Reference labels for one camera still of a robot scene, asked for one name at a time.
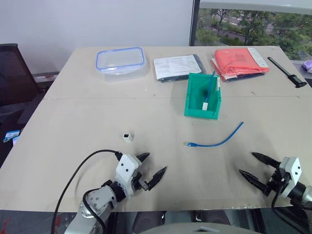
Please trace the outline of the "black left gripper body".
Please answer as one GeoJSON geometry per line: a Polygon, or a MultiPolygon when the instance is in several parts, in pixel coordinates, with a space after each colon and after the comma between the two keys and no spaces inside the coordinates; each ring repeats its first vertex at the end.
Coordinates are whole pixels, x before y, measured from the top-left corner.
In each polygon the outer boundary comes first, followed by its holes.
{"type": "Polygon", "coordinates": [[[142,174],[138,172],[137,175],[133,177],[131,181],[131,185],[132,185],[132,189],[134,193],[140,189],[143,189],[145,191],[148,191],[150,189],[148,183],[142,180],[141,177],[142,177],[142,174]]]}

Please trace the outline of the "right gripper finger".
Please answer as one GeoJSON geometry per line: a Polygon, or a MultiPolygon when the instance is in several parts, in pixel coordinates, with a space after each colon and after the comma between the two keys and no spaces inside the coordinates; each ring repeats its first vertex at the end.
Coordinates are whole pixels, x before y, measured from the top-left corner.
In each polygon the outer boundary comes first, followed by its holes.
{"type": "Polygon", "coordinates": [[[264,155],[264,154],[261,154],[261,153],[257,153],[257,152],[251,152],[251,154],[257,159],[259,160],[260,162],[266,164],[266,165],[270,165],[276,169],[279,168],[279,165],[281,162],[267,156],[267,155],[264,155]]]}
{"type": "Polygon", "coordinates": [[[265,193],[267,190],[267,186],[265,184],[263,184],[262,182],[260,182],[258,180],[257,177],[255,177],[254,175],[239,169],[239,172],[241,173],[241,175],[253,186],[255,186],[257,189],[259,189],[261,192],[265,193]]]}

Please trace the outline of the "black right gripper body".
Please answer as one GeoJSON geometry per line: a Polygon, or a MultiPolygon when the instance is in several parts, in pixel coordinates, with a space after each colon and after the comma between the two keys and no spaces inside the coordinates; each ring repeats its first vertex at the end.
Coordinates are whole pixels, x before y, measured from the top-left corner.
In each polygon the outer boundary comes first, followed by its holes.
{"type": "Polygon", "coordinates": [[[280,170],[276,169],[271,176],[269,182],[266,184],[267,188],[264,191],[265,196],[269,196],[271,191],[276,192],[278,195],[281,194],[287,187],[290,181],[290,173],[281,173],[280,170]]]}

